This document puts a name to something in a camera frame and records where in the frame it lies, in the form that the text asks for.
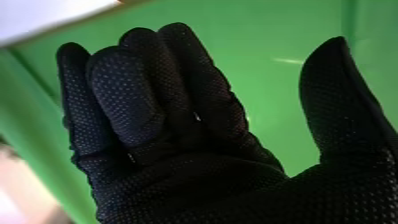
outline white ceiling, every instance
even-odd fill
[[[115,4],[117,0],[0,0],[0,46]]]

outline hand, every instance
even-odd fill
[[[69,43],[57,60],[101,223],[398,223],[396,132],[341,37],[302,68],[322,157],[293,178],[186,25],[133,29],[92,56]]]

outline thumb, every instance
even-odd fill
[[[304,63],[300,101],[323,162],[380,154],[385,149],[398,154],[396,132],[343,37],[322,44]]]

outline green background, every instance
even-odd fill
[[[320,43],[348,39],[359,69],[398,125],[398,1],[156,0],[0,49],[0,134],[78,223],[94,223],[87,181],[69,163],[60,125],[55,51],[91,52],[133,27],[185,22],[199,35],[247,109],[250,130],[290,175],[318,162],[298,102],[300,64]]]

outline gloved hand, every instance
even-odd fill
[[[322,157],[293,178],[186,25],[133,29],[92,56],[69,43],[57,60],[73,162],[101,223],[398,223],[396,132],[341,37],[302,68]]]

